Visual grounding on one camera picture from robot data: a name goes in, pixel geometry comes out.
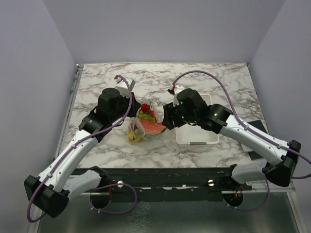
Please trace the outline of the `clear zip top bag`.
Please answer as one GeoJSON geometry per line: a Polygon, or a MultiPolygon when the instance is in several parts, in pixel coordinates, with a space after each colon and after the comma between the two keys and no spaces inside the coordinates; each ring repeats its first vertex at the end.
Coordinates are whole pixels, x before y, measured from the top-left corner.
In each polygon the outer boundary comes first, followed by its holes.
{"type": "Polygon", "coordinates": [[[150,136],[160,135],[166,127],[152,101],[142,101],[136,116],[129,122],[127,139],[129,143],[136,143],[150,136]]]}

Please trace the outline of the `red strawberry pile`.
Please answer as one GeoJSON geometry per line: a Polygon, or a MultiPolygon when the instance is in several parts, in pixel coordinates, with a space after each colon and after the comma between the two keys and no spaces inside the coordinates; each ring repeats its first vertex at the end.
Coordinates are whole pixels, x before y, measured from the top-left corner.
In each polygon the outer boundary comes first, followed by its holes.
{"type": "Polygon", "coordinates": [[[153,107],[150,104],[143,103],[140,107],[139,113],[146,114],[146,115],[153,115],[153,107]]]}

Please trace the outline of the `watermelon slice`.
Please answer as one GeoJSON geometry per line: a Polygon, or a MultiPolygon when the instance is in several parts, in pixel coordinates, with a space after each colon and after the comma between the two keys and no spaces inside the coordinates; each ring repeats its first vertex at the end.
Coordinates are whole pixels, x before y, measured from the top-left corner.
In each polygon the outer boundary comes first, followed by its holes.
{"type": "Polygon", "coordinates": [[[166,127],[161,122],[151,122],[141,118],[138,118],[138,120],[147,134],[160,134],[166,130],[166,127]]]}

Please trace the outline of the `green grape bunch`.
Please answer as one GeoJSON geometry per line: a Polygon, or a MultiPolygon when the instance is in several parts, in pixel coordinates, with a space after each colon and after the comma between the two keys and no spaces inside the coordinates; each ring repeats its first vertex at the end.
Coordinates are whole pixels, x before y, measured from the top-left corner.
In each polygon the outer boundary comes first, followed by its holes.
{"type": "Polygon", "coordinates": [[[155,122],[156,121],[156,119],[154,117],[151,117],[148,114],[139,114],[138,118],[145,119],[145,120],[148,120],[148,121],[151,121],[151,122],[155,122]]]}

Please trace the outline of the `yellow bell pepper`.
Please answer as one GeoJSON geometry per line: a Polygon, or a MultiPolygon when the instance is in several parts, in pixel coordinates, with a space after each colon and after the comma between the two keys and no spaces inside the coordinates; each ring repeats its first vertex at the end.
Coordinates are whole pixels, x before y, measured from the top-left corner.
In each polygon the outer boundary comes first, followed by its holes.
{"type": "Polygon", "coordinates": [[[129,131],[127,133],[127,139],[129,143],[136,143],[141,139],[139,132],[129,131]]]}

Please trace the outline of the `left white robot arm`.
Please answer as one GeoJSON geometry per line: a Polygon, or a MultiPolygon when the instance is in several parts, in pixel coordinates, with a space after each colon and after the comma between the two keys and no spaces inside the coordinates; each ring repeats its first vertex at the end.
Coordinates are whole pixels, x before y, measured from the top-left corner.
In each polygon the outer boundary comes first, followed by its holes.
{"type": "Polygon", "coordinates": [[[109,174],[94,166],[82,175],[69,179],[81,160],[98,145],[126,117],[134,117],[140,108],[133,92],[122,96],[116,88],[106,88],[99,96],[97,106],[85,116],[73,139],[61,154],[38,176],[28,176],[24,187],[29,200],[27,219],[31,206],[52,218],[59,216],[74,197],[89,191],[98,192],[113,187],[109,174]]]}

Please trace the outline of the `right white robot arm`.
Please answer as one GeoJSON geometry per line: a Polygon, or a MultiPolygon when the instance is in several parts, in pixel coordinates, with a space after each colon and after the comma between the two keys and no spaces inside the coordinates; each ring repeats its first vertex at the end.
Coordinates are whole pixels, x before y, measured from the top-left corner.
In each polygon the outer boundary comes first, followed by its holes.
{"type": "Polygon", "coordinates": [[[292,140],[277,139],[234,116],[233,111],[220,104],[207,105],[196,90],[181,88],[170,90],[173,101],[163,106],[163,125],[171,130],[185,124],[227,136],[253,150],[261,160],[247,165],[232,165],[230,174],[224,176],[223,184],[234,190],[250,181],[268,180],[287,187],[292,179],[297,153],[301,144],[292,140]]]}

